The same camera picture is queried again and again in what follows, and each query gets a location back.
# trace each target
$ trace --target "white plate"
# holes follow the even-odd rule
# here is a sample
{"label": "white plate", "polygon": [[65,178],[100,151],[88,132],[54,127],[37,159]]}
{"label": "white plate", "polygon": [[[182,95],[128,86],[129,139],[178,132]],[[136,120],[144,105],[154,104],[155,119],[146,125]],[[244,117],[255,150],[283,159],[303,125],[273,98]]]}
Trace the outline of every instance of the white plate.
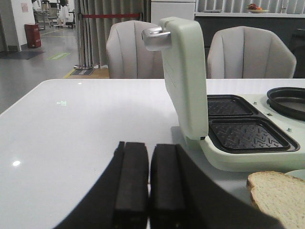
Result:
{"label": "white plate", "polygon": [[285,174],[305,180],[305,169],[294,170]]}
{"label": "white plate", "polygon": [[251,13],[268,13],[269,10],[248,10]]}

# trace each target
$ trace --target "chair backrest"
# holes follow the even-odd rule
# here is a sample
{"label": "chair backrest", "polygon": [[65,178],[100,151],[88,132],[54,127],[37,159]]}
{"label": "chair backrest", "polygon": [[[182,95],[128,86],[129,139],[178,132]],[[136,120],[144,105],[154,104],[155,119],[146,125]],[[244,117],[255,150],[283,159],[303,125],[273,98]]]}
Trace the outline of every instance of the chair backrest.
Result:
{"label": "chair backrest", "polygon": [[207,78],[292,78],[296,59],[271,31],[239,26],[218,31],[207,57]]}
{"label": "chair backrest", "polygon": [[111,79],[164,78],[160,51],[148,51],[142,31],[155,27],[143,21],[124,21],[112,25],[106,44]]}

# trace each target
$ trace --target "red rope barrier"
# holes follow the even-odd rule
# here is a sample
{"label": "red rope barrier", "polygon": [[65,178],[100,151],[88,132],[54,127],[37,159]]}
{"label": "red rope barrier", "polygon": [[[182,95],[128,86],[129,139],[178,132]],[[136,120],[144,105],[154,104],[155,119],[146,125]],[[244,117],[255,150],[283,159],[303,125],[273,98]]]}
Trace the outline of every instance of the red rope barrier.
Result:
{"label": "red rope barrier", "polygon": [[83,15],[83,18],[138,18],[139,13],[133,14],[86,14]]}

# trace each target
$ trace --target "bread slice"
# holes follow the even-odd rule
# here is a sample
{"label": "bread slice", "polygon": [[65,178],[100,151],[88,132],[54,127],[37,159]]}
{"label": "bread slice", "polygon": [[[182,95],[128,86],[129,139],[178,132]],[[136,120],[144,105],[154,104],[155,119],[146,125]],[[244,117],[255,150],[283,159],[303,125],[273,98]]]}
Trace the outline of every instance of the bread slice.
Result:
{"label": "bread slice", "polygon": [[279,172],[249,175],[252,204],[287,229],[305,229],[305,181]]}

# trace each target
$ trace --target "gray floor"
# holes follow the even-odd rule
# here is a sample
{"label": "gray floor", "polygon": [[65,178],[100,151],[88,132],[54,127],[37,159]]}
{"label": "gray floor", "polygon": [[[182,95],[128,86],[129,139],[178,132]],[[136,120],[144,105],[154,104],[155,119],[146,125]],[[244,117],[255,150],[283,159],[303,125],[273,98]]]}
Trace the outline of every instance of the gray floor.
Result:
{"label": "gray floor", "polygon": [[[29,60],[0,59],[0,113],[22,98],[39,83],[49,79],[62,79],[78,64],[76,30],[49,28],[41,30],[41,47],[24,49],[45,51]],[[70,55],[60,60],[47,60],[62,52]]]}

